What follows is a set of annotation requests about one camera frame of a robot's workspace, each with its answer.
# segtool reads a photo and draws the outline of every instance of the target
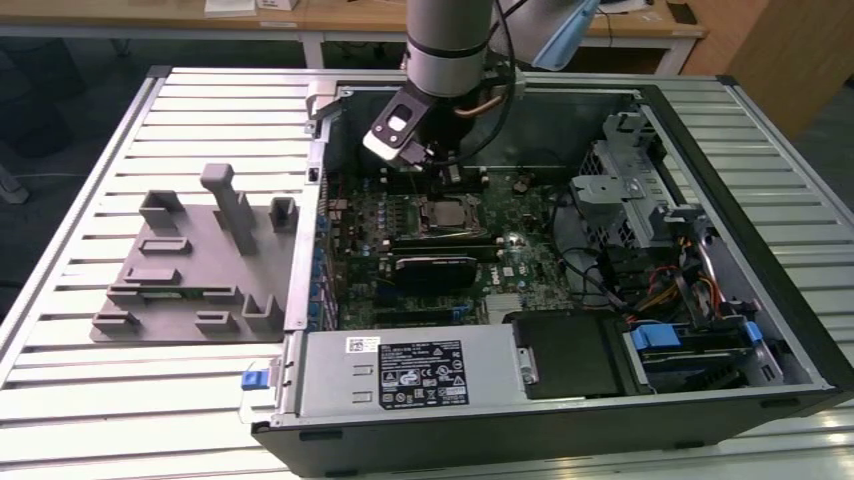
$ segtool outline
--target green circuit board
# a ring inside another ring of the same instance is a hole
[[[571,308],[570,286],[543,229],[552,208],[552,200],[543,194],[548,187],[532,186],[524,193],[513,193],[517,177],[515,172],[489,173],[488,188],[471,194],[480,228],[503,238],[499,261],[479,263],[471,287],[439,296],[399,294],[383,268],[388,262],[383,263],[381,242],[417,230],[421,197],[388,195],[369,185],[347,192],[347,209],[333,216],[339,221],[339,329],[376,328],[376,314],[383,312],[448,309],[459,310],[460,324],[485,324],[483,299],[491,294],[519,294],[524,310]]]

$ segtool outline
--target copper pipe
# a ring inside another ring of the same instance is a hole
[[[489,98],[485,102],[483,102],[471,110],[463,110],[461,108],[455,108],[453,113],[456,114],[457,117],[461,117],[461,118],[475,118],[483,115],[489,110],[492,110],[501,103],[501,100],[504,100],[504,95],[496,95],[495,97]]]

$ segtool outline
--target wooden table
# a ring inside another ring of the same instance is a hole
[[[640,12],[594,20],[587,47],[666,50],[656,73],[678,74],[699,25],[674,21],[664,0]],[[309,68],[323,68],[324,41],[405,41],[404,0],[301,0],[293,11],[204,18],[204,0],[4,0],[0,36],[110,39],[297,40]]]

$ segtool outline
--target slotted metal table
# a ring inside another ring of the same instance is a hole
[[[399,72],[176,68],[147,78],[0,328],[0,476],[296,478],[249,436],[240,373],[277,344],[94,344],[100,309],[143,224],[144,193],[232,164],[252,204],[299,199],[313,148],[309,84]],[[533,74],[536,82],[656,83],[824,326],[854,357],[854,216],[747,99],[715,78]],[[688,200],[692,191],[678,174]],[[779,420],[716,446],[383,474],[372,478],[851,478],[854,403]]]

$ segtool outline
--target power supply label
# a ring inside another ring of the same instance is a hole
[[[459,340],[379,346],[379,405],[385,410],[468,405]]]

